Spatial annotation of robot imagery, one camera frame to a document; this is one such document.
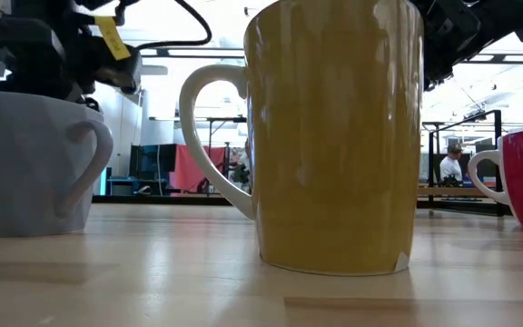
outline table surface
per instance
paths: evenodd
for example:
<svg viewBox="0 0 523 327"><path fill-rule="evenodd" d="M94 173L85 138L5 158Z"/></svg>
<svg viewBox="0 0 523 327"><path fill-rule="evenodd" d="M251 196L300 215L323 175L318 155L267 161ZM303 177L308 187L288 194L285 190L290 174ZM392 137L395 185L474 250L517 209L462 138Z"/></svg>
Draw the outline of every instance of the table surface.
<svg viewBox="0 0 523 327"><path fill-rule="evenodd" d="M523 326L523 229L418 211L411 266L262 263L231 207L96 204L83 233L0 239L0 326Z"/></svg>

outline white wall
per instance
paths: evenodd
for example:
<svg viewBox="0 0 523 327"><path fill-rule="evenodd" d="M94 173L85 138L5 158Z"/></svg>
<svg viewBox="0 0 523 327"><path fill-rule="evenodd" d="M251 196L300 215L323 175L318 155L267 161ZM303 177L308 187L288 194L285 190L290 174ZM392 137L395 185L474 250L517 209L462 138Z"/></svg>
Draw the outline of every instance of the white wall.
<svg viewBox="0 0 523 327"><path fill-rule="evenodd" d="M174 98L163 95L159 92L158 86L150 88L150 85L143 84L143 129L141 133L141 145L172 144L173 141L173 122L172 121L151 121L150 116L166 114L174 116Z"/></svg>
<svg viewBox="0 0 523 327"><path fill-rule="evenodd" d="M124 97L111 86L96 84L93 98L104 112L104 123L113 133L113 155L108 162L113 176L127 176L129 173L131 145L141 142L143 108ZM100 179L94 184L94 193L100 190Z"/></svg>

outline gray mug handle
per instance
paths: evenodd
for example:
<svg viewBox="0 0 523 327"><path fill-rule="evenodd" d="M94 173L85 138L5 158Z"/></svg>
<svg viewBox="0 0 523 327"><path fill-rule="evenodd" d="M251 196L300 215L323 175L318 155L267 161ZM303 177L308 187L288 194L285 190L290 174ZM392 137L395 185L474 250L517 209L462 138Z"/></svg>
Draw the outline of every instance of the gray mug handle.
<svg viewBox="0 0 523 327"><path fill-rule="evenodd" d="M56 203L55 213L64 218L72 211L74 206L82 199L84 193L92 186L96 178L108 164L113 153L113 136L110 129L100 121L88 119L82 122L71 124L66 129L68 139L74 143L81 143L90 133L96 134L96 151L92 161L82 175L68 188L65 195Z"/></svg>

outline black cable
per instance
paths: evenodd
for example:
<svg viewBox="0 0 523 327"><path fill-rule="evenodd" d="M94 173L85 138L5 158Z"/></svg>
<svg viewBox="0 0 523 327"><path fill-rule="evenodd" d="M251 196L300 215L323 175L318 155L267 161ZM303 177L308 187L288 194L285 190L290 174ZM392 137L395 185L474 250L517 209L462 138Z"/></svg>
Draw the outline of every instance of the black cable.
<svg viewBox="0 0 523 327"><path fill-rule="evenodd" d="M193 9L189 4L187 4L184 0L174 0L177 4L179 4L181 7L183 7L193 18L201 24L203 29L205 30L205 33L207 33L207 36L202 40L193 40L193 41L161 41L161 42L150 42L143 45L139 45L136 47L137 50L141 51L143 49L154 49L164 46L195 46L195 45L207 45L209 42L211 42L211 39L213 37L211 28L209 27L209 24L205 21L205 19L197 13L195 9Z"/></svg>

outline black metal frame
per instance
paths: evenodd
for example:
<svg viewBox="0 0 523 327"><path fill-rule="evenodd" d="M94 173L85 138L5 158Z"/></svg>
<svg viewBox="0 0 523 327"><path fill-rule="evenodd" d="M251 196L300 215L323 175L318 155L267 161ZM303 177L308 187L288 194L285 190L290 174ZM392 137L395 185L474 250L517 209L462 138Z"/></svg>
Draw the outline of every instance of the black metal frame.
<svg viewBox="0 0 523 327"><path fill-rule="evenodd" d="M195 54L174 54L171 51L183 50L188 52L194 52ZM215 55L206 55L199 54L200 51L244 51L243 48L229 48L229 47L172 47L172 48L160 48L160 49L151 49L151 54L141 54L142 58L185 58L185 59L245 59L244 55L226 55L226 54L215 54ZM523 65L523 60L508 60L510 56L512 57L523 57L523 54L505 54L505 53L480 53L479 55L491 55L492 58L489 60L477 60L471 58L469 60L464 60L459 64L513 64L513 65Z"/></svg>
<svg viewBox="0 0 523 327"><path fill-rule="evenodd" d="M232 206L227 199L213 196L100 196L95 195L92 203L111 203L111 204L161 204L161 205L217 205ZM498 205L495 203L463 203L457 201L417 201L417 209L437 209L454 211L458 213L475 213L493 215ZM503 206L503 213L511 215L508 206Z"/></svg>
<svg viewBox="0 0 523 327"><path fill-rule="evenodd" d="M429 188L435 186L434 172L433 172L434 171L434 169L433 169L433 164L434 164L433 154L435 153L434 143L437 146L437 154L439 154L439 152L440 152L440 149L439 149L439 133L441 131L448 130L448 129L452 128L452 127L459 126L459 125L464 124L464 123L475 122L478 119L486 118L490 114L494 115L494 130L495 130L494 137L495 137L495 140L496 140L495 144L496 144L496 149L497 149L498 148L498 139L499 139L499 137L501 136L501 133L502 133L502 122L501 122L501 111L500 110L491 110L491 111L488 111L488 112L485 112L485 113L482 113L482 114L476 114L476 115L468 117L468 118L466 118L466 119L464 119L464 120L462 120L462 121L460 121L458 123L450 124L450 125L447 125L447 126L444 126L444 127L440 127L444 123L438 123L438 122L425 122L425 123L423 123L423 126L425 126L425 125L433 125L435 127L434 131L429 131L429 171L428 171ZM502 186L502 182L501 182L501 177L499 176L499 171L497 171L496 172L496 192L501 192L501 191L503 191L503 186ZM433 195L429 195L428 204L429 204L429 208L436 208L437 207L437 203L435 203ZM474 204L475 204L474 206L477 206L478 204L485 205L485 204L489 204L489 203L474 203ZM508 211L508 210L506 210L506 206L504 204L496 203L496 204L493 204L493 205L495 205L494 206L495 214L497 216L499 216L499 217L503 216Z"/></svg>

